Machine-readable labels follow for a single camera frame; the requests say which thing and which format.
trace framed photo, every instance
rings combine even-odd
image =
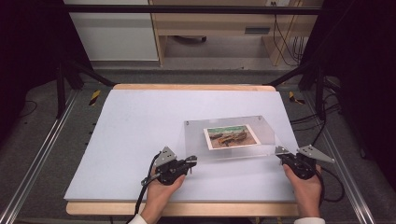
[[[248,124],[204,129],[209,150],[260,145]]]

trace hand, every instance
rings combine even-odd
[[[163,185],[157,179],[149,183],[146,205],[140,214],[148,224],[157,223],[172,194],[181,187],[185,177],[185,175],[181,175],[175,183],[170,186]]]
[[[293,185],[300,217],[320,217],[321,185],[318,177],[314,175],[310,179],[303,180],[295,175],[288,165],[284,164],[283,169],[286,177]],[[317,170],[319,172],[321,170],[319,165],[317,165]]]

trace person's left hand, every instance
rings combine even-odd
[[[185,175],[181,175],[175,183],[170,186],[163,185],[157,179],[148,184],[146,205],[140,214],[148,224],[157,223],[172,194],[181,187],[185,177]]]

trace white sleeve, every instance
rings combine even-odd
[[[134,219],[132,219],[132,221],[130,221],[128,224],[148,224],[148,223],[139,214],[136,214],[136,216],[134,216]]]
[[[320,217],[303,217],[295,220],[294,224],[325,224],[325,221]]]

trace white cabinet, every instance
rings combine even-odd
[[[147,5],[147,0],[64,0],[65,4]],[[148,13],[70,13],[91,61],[158,61]]]

